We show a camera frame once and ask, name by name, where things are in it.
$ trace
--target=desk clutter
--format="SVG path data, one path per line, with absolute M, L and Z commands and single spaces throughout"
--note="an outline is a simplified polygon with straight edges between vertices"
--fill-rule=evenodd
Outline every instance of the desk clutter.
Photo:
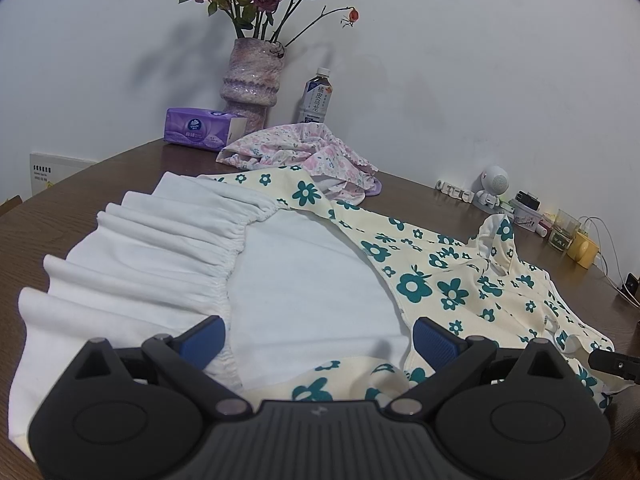
M 509 188 L 509 177 L 499 166 L 488 167 L 482 172 L 480 181 L 484 189 L 475 193 L 443 180 L 436 182 L 435 189 L 452 198 L 472 202 L 485 212 L 504 213 L 513 224 L 546 238 L 551 247 L 562 251 L 578 265 L 585 269 L 593 265 L 600 254 L 600 240 L 599 235 L 598 243 L 590 238 L 588 222 L 595 225 L 593 220 L 597 218 L 575 219 L 561 209 L 556 214 L 540 212 L 540 199 L 522 190 L 514 198 L 506 199 L 504 193 Z

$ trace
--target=tissue box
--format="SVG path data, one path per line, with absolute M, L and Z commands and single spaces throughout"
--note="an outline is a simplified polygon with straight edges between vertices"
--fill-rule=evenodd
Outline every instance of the tissue box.
M 244 135 L 246 117 L 202 108 L 169 108 L 164 140 L 218 152 Z

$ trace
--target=pink glittery vase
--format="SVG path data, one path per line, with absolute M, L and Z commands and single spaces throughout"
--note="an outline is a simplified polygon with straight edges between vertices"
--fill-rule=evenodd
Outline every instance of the pink glittery vase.
M 267 108 L 276 104 L 280 74 L 284 67 L 284 48 L 280 43 L 239 38 L 229 58 L 220 96 L 225 112 L 247 118 L 249 134 L 264 128 Z

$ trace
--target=bottle label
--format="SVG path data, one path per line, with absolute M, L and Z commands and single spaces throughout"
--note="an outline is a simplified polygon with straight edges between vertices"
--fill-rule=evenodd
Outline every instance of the bottle label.
M 305 99 L 302 105 L 303 110 L 307 114 L 318 114 L 324 118 L 326 110 L 329 107 L 331 92 L 332 88 L 330 86 L 322 85 L 318 81 L 309 82 L 306 88 Z

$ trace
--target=black clamp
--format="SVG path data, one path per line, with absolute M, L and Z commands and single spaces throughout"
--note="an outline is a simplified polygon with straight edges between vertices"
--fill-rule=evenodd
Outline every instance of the black clamp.
M 436 373 L 372 400 L 267 400 L 257 413 L 202 369 L 224 345 L 211 317 L 137 349 L 87 342 L 29 429 L 47 480 L 585 478 L 609 425 L 546 339 L 499 349 L 426 317 L 414 346 Z

